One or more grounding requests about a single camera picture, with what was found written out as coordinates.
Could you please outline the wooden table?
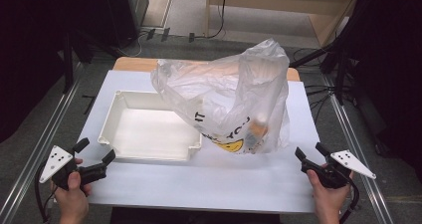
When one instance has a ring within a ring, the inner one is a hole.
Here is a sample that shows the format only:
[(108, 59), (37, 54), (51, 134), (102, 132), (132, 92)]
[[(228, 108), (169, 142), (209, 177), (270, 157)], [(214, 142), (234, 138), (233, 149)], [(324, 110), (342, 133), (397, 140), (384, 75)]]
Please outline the wooden table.
[[(114, 71), (132, 71), (150, 73), (157, 66), (157, 59), (154, 58), (131, 58), (120, 57), (113, 66)], [(288, 68), (287, 78), (291, 82), (299, 82), (301, 80), (299, 72), (294, 68)]]

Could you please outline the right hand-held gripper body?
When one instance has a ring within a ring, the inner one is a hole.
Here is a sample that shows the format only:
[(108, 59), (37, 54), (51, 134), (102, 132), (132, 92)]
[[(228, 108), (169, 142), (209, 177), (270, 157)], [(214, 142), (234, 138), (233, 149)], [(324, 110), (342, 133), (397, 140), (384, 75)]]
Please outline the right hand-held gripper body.
[(319, 182), (325, 188), (337, 189), (345, 186), (348, 183), (351, 171), (371, 179), (376, 178), (376, 174), (367, 168), (348, 149), (338, 152), (323, 151), (321, 154), (325, 158), (325, 166), (320, 166), (308, 160), (307, 156), (301, 152), (301, 171), (306, 173), (308, 170), (313, 170)]

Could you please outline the person's right hand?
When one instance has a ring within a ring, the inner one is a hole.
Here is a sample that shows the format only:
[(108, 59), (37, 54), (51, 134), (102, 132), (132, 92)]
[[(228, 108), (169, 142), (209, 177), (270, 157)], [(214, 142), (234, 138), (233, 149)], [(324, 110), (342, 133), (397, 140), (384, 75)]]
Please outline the person's right hand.
[(350, 192), (350, 185), (346, 184), (337, 189), (325, 188), (313, 170), (309, 169), (307, 176), (313, 188), (318, 224), (339, 224), (339, 211)]

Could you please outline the dark cabinet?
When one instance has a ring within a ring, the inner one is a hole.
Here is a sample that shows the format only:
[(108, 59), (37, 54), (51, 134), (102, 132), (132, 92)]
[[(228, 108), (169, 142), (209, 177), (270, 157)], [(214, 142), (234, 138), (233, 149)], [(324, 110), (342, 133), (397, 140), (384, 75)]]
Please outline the dark cabinet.
[(149, 0), (106, 0), (112, 22), (112, 29), (119, 48), (127, 47), (134, 41), (149, 5)]

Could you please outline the person's dark clothing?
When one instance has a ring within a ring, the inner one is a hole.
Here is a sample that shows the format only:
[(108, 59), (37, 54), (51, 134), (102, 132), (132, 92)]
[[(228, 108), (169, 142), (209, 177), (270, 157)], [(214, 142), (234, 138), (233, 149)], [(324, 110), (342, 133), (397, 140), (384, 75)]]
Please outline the person's dark clothing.
[(278, 214), (114, 207), (109, 224), (281, 224)]

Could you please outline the aluminium floor rail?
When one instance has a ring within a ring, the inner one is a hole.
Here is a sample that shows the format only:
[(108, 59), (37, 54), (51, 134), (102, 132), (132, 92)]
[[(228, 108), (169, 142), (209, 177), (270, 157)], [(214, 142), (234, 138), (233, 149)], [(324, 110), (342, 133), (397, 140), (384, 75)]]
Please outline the aluminium floor rail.
[(0, 224), (11, 224), (27, 190), (36, 176), (39, 164), (43, 161), (44, 156), (51, 147), (53, 137), (74, 98), (81, 76), (85, 70), (86, 65), (83, 63), (78, 63), (75, 67), (74, 82), (71, 84), (69, 90), (61, 96), (31, 155), (27, 159), (23, 170), (13, 184), (3, 208), (0, 210)]
[[(340, 103), (336, 97), (334, 91), (331, 91), (330, 98), (332, 107), (337, 116), (338, 122), (341, 126), (343, 134), (345, 136), (348, 149), (367, 167), (370, 165), (364, 155), (363, 149), (355, 131), (350, 123), (349, 117), (346, 113), (344, 105)], [(378, 187), (377, 181), (369, 177), (360, 175), (360, 180), (364, 186), (365, 193), (368, 196), (368, 200), (372, 205), (373, 211), (377, 218), (378, 224), (394, 224), (393, 218), (390, 211), (388, 210), (386, 200)]]

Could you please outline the black curtain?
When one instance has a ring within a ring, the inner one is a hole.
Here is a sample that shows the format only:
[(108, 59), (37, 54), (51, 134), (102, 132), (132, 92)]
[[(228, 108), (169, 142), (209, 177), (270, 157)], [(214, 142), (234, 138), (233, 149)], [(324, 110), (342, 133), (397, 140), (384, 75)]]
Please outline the black curtain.
[(0, 0), (0, 142), (13, 135), (59, 78), (64, 36), (83, 62), (93, 55), (77, 27), (84, 0)]
[(422, 0), (357, 0), (343, 34), (372, 134), (422, 183)]

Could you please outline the white plastic tray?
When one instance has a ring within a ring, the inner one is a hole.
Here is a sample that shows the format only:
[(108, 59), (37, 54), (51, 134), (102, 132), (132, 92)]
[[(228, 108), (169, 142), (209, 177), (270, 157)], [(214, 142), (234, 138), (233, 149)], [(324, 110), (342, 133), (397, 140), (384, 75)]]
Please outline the white plastic tray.
[(98, 143), (121, 160), (187, 161), (200, 150), (202, 135), (159, 94), (116, 91)]

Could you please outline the black tripod stand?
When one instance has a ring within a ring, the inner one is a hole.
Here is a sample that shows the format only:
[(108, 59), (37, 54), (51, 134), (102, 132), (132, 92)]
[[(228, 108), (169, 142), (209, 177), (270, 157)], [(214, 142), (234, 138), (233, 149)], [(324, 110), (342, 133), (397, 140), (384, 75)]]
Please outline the black tripod stand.
[(334, 82), (334, 96), (338, 103), (343, 105), (343, 88), (344, 88), (344, 77), (346, 74), (347, 65), (350, 63), (350, 59), (347, 51), (343, 48), (341, 41), (334, 40), (330, 44), (317, 49), (316, 51), (304, 56), (303, 58), (293, 61), (290, 63), (291, 68), (298, 68), (305, 63), (314, 60), (324, 55), (324, 59), (321, 62), (319, 69), (323, 74), (330, 74), (334, 68), (336, 70), (336, 77)]

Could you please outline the person's left hand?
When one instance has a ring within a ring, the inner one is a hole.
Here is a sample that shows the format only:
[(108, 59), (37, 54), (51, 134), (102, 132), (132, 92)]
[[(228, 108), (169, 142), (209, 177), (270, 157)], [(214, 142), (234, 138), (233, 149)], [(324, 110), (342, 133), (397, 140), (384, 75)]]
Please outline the person's left hand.
[(81, 176), (76, 171), (69, 175), (68, 186), (66, 190), (51, 182), (60, 207), (59, 224), (84, 224), (89, 213), (88, 196), (92, 193), (92, 186), (87, 184), (81, 189)]

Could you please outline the light wooden shelf unit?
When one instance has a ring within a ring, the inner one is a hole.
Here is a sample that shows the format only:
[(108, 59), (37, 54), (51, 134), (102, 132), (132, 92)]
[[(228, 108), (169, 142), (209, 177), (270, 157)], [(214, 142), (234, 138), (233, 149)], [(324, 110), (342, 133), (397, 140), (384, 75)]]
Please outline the light wooden shelf unit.
[[(229, 7), (305, 13), (309, 15), (316, 38), (326, 46), (346, 16), (352, 13), (355, 0), (226, 0)], [(221, 0), (206, 0), (205, 34), (208, 34), (210, 6)]]

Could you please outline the clear plastic bag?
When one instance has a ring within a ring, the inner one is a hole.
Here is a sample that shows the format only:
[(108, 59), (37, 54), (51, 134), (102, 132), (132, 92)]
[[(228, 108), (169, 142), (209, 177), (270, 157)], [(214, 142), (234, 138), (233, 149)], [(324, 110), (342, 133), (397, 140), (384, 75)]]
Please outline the clear plastic bag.
[[(217, 146), (233, 153), (268, 153), (289, 144), (287, 111), (290, 60), (268, 39), (245, 52), (199, 64), (159, 60), (151, 82), (163, 100)], [(252, 120), (268, 132), (249, 151), (245, 136)]]

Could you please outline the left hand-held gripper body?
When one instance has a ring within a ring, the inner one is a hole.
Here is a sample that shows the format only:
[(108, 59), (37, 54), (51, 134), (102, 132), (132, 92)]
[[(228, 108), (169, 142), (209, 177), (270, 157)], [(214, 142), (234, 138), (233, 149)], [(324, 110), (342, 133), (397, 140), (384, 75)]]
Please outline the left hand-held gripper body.
[(75, 171), (81, 176), (81, 189), (87, 184), (106, 178), (107, 166), (102, 162), (88, 167), (77, 166), (75, 153), (72, 148), (64, 150), (55, 145), (47, 158), (39, 182), (52, 180), (58, 187), (68, 190), (68, 177)]

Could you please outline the white board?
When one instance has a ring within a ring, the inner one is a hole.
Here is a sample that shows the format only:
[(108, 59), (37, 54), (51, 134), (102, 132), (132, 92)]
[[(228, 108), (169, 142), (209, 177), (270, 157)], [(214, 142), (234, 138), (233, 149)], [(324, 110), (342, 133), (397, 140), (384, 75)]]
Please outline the white board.
[(276, 152), (232, 154), (208, 139), (190, 160), (170, 163), (113, 162), (93, 184), (90, 202), (111, 206), (310, 213), (312, 188), (295, 156), (300, 148), (321, 164), (304, 84), (289, 83), (289, 145)]

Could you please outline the orange bottle with white cap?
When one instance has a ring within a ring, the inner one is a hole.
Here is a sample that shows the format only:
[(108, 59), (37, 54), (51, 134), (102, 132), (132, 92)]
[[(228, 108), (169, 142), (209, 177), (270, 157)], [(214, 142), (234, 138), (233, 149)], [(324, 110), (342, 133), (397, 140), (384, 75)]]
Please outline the orange bottle with white cap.
[(247, 149), (253, 152), (259, 146), (267, 132), (268, 126), (265, 122), (252, 120), (245, 136), (245, 145)]

